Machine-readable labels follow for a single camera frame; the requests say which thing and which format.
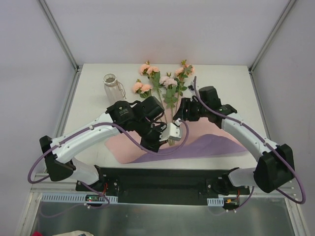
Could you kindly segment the aluminium front rail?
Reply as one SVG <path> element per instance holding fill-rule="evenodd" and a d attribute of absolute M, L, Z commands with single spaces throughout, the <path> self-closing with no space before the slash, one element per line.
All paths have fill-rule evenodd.
<path fill-rule="evenodd" d="M 47 179 L 33 184 L 31 186 L 31 192 L 75 192 L 76 180 L 65 179 L 61 181 L 51 181 Z"/>

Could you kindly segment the red cloth item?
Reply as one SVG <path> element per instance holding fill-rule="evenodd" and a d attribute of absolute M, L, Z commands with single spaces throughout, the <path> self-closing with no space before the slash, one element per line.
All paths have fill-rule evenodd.
<path fill-rule="evenodd" d="M 35 231 L 31 236 L 43 236 L 43 234 L 41 234 L 38 231 Z"/>

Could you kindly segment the pink artificial flower bunch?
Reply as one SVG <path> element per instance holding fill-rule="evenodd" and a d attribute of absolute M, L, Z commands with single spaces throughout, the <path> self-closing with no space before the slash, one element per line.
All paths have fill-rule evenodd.
<path fill-rule="evenodd" d="M 181 66 L 175 73 L 167 72 L 162 75 L 160 69 L 146 61 L 139 68 L 139 74 L 148 79 L 148 83 L 136 80 L 132 92 L 141 98 L 148 98 L 155 92 L 163 107 L 170 110 L 173 115 L 179 106 L 179 99 L 183 92 L 188 89 L 186 80 L 194 74 L 195 68 L 186 60 L 181 61 Z"/>

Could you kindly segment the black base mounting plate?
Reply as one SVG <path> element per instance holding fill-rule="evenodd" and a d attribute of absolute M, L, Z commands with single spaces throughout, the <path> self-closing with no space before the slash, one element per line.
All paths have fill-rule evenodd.
<path fill-rule="evenodd" d="M 205 206 L 226 170 L 105 168 L 94 188 L 119 203 Z"/>

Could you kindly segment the right aluminium frame post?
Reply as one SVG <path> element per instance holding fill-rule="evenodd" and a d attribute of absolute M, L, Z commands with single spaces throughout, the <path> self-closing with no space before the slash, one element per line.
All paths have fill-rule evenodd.
<path fill-rule="evenodd" d="M 271 46 L 274 38 L 277 36 L 279 30 L 281 29 L 282 25 L 286 21 L 287 17 L 293 10 L 294 6 L 298 0 L 289 0 L 284 9 L 282 10 L 281 14 L 279 15 L 278 19 L 276 20 L 274 26 L 272 27 L 271 31 L 269 32 L 267 38 L 265 39 L 262 47 L 260 48 L 258 54 L 256 55 L 255 59 L 253 60 L 252 64 L 249 67 L 249 74 L 251 75 L 254 70 L 257 68 L 258 64 L 262 60 L 263 56 Z"/>

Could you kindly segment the beige cloth bag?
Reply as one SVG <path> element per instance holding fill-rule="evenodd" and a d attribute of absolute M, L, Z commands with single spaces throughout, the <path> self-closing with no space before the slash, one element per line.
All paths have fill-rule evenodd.
<path fill-rule="evenodd" d="M 94 235 L 90 232 L 76 230 L 76 231 L 66 232 L 66 233 L 62 233 L 62 234 L 56 234 L 53 236 L 94 236 Z"/>

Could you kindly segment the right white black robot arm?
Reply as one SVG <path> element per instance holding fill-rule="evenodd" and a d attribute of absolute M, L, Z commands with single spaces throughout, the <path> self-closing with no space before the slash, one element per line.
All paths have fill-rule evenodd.
<path fill-rule="evenodd" d="M 254 168 L 233 168 L 222 175 L 219 181 L 222 194 L 233 194 L 239 186 L 259 187 L 270 193 L 294 178 L 293 151 L 287 144 L 278 145 L 267 138 L 258 138 L 246 128 L 237 110 L 223 105 L 213 86 L 199 89 L 199 96 L 182 98 L 174 119 L 209 122 L 232 135 L 257 161 Z"/>

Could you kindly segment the white ribbed ceramic vase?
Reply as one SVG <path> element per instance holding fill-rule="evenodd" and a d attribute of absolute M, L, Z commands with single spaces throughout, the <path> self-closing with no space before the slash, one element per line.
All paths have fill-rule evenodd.
<path fill-rule="evenodd" d="M 104 90 L 110 105 L 113 105 L 117 101 L 126 99 L 126 91 L 116 75 L 106 74 L 103 77 Z"/>

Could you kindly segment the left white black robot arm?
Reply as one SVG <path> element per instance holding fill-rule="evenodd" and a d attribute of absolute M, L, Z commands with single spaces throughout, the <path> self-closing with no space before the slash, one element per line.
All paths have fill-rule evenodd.
<path fill-rule="evenodd" d="M 50 180 L 72 178 L 86 183 L 93 191 L 101 190 L 104 179 L 97 167 L 89 166 L 75 156 L 107 138 L 121 133 L 128 136 L 130 131 L 140 136 L 141 149 L 156 153 L 166 143 L 160 139 L 166 124 L 155 124 L 163 113 L 162 104 L 153 96 L 133 103 L 120 100 L 77 131 L 53 139 L 48 136 L 40 138 Z"/>

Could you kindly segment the pink wrapping paper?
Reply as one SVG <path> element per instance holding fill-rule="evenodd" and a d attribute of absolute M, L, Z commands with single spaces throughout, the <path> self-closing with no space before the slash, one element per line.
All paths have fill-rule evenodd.
<path fill-rule="evenodd" d="M 189 127 L 189 137 L 185 145 L 188 145 L 206 134 L 225 136 L 225 132 L 219 129 L 215 124 L 208 121 L 207 118 L 200 118 L 199 121 L 187 121 Z M 119 134 L 109 138 L 105 143 L 106 147 L 112 152 L 115 159 L 121 163 L 131 163 L 140 156 L 146 154 L 135 145 L 125 134 Z"/>

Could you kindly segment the purple wrapping paper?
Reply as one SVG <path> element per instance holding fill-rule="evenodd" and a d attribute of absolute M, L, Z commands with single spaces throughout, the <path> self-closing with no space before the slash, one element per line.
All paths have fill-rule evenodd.
<path fill-rule="evenodd" d="M 171 155 L 157 156 L 146 153 L 134 160 L 133 163 L 162 161 L 169 159 L 185 159 L 185 158 L 207 158 L 217 155 L 228 155 L 246 152 L 247 149 L 235 141 L 214 134 L 206 134 L 192 143 L 183 146 L 180 150 Z"/>

